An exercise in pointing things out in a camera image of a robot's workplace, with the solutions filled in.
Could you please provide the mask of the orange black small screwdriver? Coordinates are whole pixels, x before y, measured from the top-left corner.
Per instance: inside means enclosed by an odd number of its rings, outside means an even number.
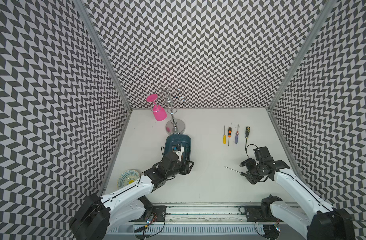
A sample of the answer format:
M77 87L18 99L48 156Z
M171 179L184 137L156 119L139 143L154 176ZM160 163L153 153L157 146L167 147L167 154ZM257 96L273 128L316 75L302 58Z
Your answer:
M228 146L230 145L231 134L232 134L232 128L229 127L228 128Z

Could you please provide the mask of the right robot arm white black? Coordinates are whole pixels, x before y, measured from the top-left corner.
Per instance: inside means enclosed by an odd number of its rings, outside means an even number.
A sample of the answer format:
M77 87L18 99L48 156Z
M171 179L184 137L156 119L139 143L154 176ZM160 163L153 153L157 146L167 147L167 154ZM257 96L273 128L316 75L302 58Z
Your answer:
M245 206L245 215L250 223L273 222L265 225L262 237L275 240L280 234L279 223L284 222L306 240L353 240L353 220L345 209L334 208L317 196L282 160L275 161L267 147L254 149L255 158L247 158L240 166L246 172L240 175L252 185L272 180L281 186L301 207L298 212L281 198L270 195L257 207Z

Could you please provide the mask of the purple red screwdriver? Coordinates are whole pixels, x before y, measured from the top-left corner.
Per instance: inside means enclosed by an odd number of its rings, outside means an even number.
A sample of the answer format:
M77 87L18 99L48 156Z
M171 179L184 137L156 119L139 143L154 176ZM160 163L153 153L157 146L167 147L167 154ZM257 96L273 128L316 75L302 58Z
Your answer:
M235 133L234 143L237 144L238 141L239 141L239 125L237 125L237 130L236 130L236 133Z

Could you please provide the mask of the black yellow long screwdriver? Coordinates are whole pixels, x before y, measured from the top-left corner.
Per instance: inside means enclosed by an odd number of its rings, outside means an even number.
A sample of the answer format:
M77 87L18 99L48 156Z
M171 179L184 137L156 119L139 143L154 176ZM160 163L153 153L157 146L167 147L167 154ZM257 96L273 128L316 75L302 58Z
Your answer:
M229 167L226 167L226 166L225 166L225 168L228 169L228 170L234 171L234 172L238 173L239 175L241 175L241 176L243 176L245 178L248 177L248 175L246 173L244 173L244 172L240 172L240 171L234 170L234 169L229 168Z

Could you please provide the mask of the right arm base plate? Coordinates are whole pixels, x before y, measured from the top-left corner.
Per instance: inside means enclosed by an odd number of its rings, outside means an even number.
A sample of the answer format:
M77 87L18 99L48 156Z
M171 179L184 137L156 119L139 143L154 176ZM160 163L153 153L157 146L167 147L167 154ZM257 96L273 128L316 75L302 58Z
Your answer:
M269 206L243 206L244 214L247 222L276 222L278 219L275 218Z

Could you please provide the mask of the yellow slim screwdriver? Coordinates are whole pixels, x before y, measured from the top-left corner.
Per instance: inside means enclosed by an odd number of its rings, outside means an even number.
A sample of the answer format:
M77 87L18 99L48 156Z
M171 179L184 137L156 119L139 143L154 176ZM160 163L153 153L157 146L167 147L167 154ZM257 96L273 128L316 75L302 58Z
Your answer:
M226 127L224 126L224 134L223 134L223 144L226 144L227 137L226 137Z

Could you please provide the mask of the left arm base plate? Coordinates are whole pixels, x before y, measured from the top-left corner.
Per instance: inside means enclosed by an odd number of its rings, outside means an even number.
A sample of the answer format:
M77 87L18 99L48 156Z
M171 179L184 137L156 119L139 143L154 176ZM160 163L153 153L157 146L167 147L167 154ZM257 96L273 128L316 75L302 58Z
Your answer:
M156 217L156 222L164 222L167 213L167 206L153 206L146 208L144 214L136 222L145 222L147 219Z

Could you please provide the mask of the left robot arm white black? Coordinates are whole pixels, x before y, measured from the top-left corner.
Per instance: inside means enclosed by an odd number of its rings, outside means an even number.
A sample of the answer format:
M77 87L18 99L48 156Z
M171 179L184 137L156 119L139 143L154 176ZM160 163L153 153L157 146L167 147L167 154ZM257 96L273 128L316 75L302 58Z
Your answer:
M101 240L113 228L140 219L152 206L148 194L174 176L191 172L194 162L190 156L187 150L168 152L133 183L107 195L85 197L69 222L73 239Z

